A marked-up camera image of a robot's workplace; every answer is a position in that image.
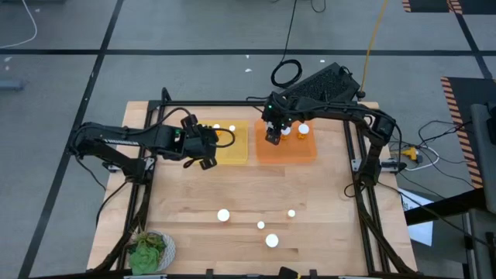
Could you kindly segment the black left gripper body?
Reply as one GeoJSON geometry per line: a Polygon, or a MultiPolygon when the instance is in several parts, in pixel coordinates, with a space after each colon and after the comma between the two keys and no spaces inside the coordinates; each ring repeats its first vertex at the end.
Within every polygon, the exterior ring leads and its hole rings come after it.
{"type": "Polygon", "coordinates": [[[186,128],[177,128],[179,135],[180,153],[178,159],[214,158],[218,137],[215,131],[207,126],[196,124],[186,128]]]}

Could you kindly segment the white patterned plant pot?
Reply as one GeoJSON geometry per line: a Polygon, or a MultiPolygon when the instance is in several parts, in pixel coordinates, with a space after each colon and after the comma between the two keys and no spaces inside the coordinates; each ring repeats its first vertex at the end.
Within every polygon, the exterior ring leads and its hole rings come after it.
{"type": "Polygon", "coordinates": [[[126,246],[133,275],[152,274],[167,269],[174,261],[173,238],[157,231],[140,231],[126,246]]]}

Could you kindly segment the translucent yellow bin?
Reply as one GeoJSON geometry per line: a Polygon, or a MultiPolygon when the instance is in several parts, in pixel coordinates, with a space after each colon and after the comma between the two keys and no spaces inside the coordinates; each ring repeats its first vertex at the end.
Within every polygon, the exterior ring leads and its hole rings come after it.
{"type": "Polygon", "coordinates": [[[218,148],[215,158],[220,165],[237,165],[245,164],[248,159],[248,132],[249,122],[246,120],[218,120],[211,119],[200,121],[202,125],[213,127],[214,124],[219,124],[222,129],[222,134],[218,136],[219,145],[226,145],[232,141],[232,136],[226,132],[231,125],[236,127],[235,141],[231,146],[218,148]]]}

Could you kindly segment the small hazard striped floor mat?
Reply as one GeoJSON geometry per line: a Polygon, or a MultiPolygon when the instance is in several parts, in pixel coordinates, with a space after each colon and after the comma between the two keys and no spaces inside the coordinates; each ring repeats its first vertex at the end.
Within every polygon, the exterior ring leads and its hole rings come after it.
{"type": "Polygon", "coordinates": [[[402,0],[406,12],[496,15],[496,0],[402,0]]]}

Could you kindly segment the large hazard striped floor mat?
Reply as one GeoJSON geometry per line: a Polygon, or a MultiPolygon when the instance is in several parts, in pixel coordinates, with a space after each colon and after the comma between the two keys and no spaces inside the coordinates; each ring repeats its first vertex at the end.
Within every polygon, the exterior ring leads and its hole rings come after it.
{"type": "Polygon", "coordinates": [[[463,158],[470,174],[471,184],[475,188],[483,187],[483,178],[478,166],[477,141],[474,128],[470,124],[470,107],[496,102],[496,80],[468,77],[441,77],[449,113],[456,125],[463,127],[456,132],[463,158]]]}

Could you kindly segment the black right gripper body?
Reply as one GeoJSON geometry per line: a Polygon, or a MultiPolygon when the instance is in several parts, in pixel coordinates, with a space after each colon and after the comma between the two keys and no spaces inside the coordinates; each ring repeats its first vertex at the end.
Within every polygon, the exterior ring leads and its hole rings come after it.
{"type": "Polygon", "coordinates": [[[262,120],[273,128],[290,126],[297,120],[292,112],[295,108],[295,100],[276,102],[267,100],[264,102],[262,120]]]}

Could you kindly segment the white paper sheet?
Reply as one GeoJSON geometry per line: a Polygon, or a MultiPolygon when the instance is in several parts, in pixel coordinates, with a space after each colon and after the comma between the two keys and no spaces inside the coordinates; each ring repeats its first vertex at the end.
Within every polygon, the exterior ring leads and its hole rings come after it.
{"type": "MultiPolygon", "coordinates": [[[[401,192],[401,203],[403,211],[418,208],[420,205],[427,205],[432,203],[431,200],[423,198],[419,195],[411,193],[403,189],[399,189],[401,192]]],[[[417,225],[408,225],[408,233],[410,239],[418,243],[422,243],[426,246],[432,245],[432,231],[433,231],[433,221],[419,223],[417,225]]]]}

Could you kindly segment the black floor beam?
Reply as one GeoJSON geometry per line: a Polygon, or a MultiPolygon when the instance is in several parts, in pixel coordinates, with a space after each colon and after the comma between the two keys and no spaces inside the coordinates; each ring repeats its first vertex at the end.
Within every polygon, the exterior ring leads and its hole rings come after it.
{"type": "Polygon", "coordinates": [[[422,205],[405,212],[407,225],[417,225],[424,222],[466,213],[471,209],[496,214],[496,194],[487,195],[483,188],[464,192],[450,198],[422,205]]]}

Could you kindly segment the black perforated box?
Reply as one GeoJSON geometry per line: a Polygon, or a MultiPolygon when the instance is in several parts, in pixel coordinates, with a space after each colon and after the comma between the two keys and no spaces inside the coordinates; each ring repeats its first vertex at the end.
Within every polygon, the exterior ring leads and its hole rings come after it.
{"type": "Polygon", "coordinates": [[[348,102],[359,88],[360,85],[347,67],[333,63],[281,94],[284,97],[306,97],[320,102],[348,102]]]}

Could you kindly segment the yellow power plug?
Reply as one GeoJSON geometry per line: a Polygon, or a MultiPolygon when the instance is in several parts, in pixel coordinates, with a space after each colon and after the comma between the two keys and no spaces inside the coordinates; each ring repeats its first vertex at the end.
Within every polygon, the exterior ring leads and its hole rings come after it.
{"type": "Polygon", "coordinates": [[[401,155],[406,156],[410,160],[421,163],[422,156],[419,154],[419,150],[415,146],[410,146],[401,151],[401,155]]]}

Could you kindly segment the translucent orange bin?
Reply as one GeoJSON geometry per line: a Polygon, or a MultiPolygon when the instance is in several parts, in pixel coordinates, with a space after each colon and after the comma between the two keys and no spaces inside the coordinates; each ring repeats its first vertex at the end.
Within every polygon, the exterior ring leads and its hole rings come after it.
{"type": "Polygon", "coordinates": [[[265,140],[267,127],[263,120],[255,122],[255,149],[257,160],[261,164],[303,164],[312,162],[317,157],[315,145],[314,124],[307,121],[310,132],[306,139],[298,139],[298,126],[301,122],[296,121],[291,126],[291,134],[288,139],[280,140],[277,146],[265,140]]]}

